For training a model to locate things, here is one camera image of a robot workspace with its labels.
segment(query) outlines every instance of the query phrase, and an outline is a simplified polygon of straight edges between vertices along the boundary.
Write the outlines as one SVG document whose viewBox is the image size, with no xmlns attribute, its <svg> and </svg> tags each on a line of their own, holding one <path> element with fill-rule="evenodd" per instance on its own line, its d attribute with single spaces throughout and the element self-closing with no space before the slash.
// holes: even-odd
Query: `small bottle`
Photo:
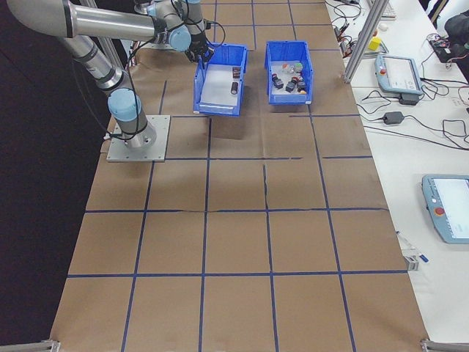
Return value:
<svg viewBox="0 0 469 352">
<path fill-rule="evenodd" d="M 277 89 L 282 89 L 284 87 L 284 82 L 279 77 L 277 77 L 276 73 L 272 74 L 272 82 Z"/>
</svg>

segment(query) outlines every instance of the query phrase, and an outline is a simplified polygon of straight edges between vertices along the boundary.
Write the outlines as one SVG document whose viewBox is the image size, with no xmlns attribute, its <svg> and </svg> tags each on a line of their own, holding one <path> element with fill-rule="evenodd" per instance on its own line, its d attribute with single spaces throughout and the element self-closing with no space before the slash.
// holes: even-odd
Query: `red emergency stop button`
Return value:
<svg viewBox="0 0 469 352">
<path fill-rule="evenodd" d="M 445 213 L 445 210 L 444 210 L 443 208 L 440 208 L 440 207 L 435 208 L 433 211 L 434 211 L 435 214 L 437 214 L 438 216 L 442 216 L 442 215 Z"/>
</svg>

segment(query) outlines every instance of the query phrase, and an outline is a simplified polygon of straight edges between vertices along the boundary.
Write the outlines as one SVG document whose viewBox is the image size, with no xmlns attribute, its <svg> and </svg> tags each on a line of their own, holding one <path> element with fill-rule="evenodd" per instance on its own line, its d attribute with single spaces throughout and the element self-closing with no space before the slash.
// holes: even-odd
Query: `grid of tape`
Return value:
<svg viewBox="0 0 469 352">
<path fill-rule="evenodd" d="M 66 351 L 419 351 L 426 336 L 321 1 L 204 5 L 250 47 L 242 117 L 192 114 L 193 66 L 142 51 L 164 164 L 103 146 L 51 337 Z M 213 34 L 219 39 L 221 31 Z M 266 40 L 308 40 L 311 108 L 265 95 Z"/>
</svg>

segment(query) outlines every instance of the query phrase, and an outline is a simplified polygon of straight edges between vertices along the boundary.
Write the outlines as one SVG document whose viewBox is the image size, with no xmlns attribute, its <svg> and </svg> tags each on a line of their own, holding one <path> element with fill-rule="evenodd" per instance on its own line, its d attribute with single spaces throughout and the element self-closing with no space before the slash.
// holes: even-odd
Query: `blue plastic bin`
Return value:
<svg viewBox="0 0 469 352">
<path fill-rule="evenodd" d="M 273 94 L 272 71 L 273 62 L 301 62 L 303 65 L 302 77 L 306 83 L 306 94 Z M 302 40 L 270 41 L 265 49 L 265 69 L 267 70 L 267 95 L 272 105 L 300 105 L 311 104 L 313 101 L 314 71 L 309 57 L 308 44 Z"/>
<path fill-rule="evenodd" d="M 245 45 L 223 44 L 215 48 L 215 53 L 212 59 L 202 66 L 199 62 L 197 65 L 196 75 L 193 80 L 193 112 L 195 114 L 209 114 L 209 115 L 223 115 L 223 116 L 240 116 L 241 102 L 243 101 L 244 90 L 244 74 L 246 72 L 246 65 L 248 62 L 248 48 Z M 237 95 L 232 97 L 233 105 L 226 105 L 218 102 L 204 102 L 202 99 L 202 92 L 204 89 L 207 72 L 210 65 L 226 65 L 229 67 L 241 67 L 240 78 L 238 80 Z M 229 77 L 224 79 L 225 84 L 229 84 L 227 94 L 230 94 L 229 87 L 233 79 L 230 74 Z"/>
</svg>

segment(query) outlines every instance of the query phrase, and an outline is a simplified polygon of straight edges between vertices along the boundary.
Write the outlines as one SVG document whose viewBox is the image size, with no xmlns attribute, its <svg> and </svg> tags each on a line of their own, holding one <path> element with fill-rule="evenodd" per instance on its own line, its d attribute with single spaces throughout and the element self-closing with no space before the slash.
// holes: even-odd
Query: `metal base plate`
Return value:
<svg viewBox="0 0 469 352">
<path fill-rule="evenodd" d="M 156 130 L 155 143 L 149 147 L 130 149 L 123 141 L 112 139 L 108 151 L 107 161 L 157 161 L 164 162 L 166 157 L 166 148 L 168 146 L 169 124 L 171 117 L 169 115 L 147 115 L 148 123 Z M 114 129 L 115 133 L 121 133 L 118 125 Z"/>
</svg>

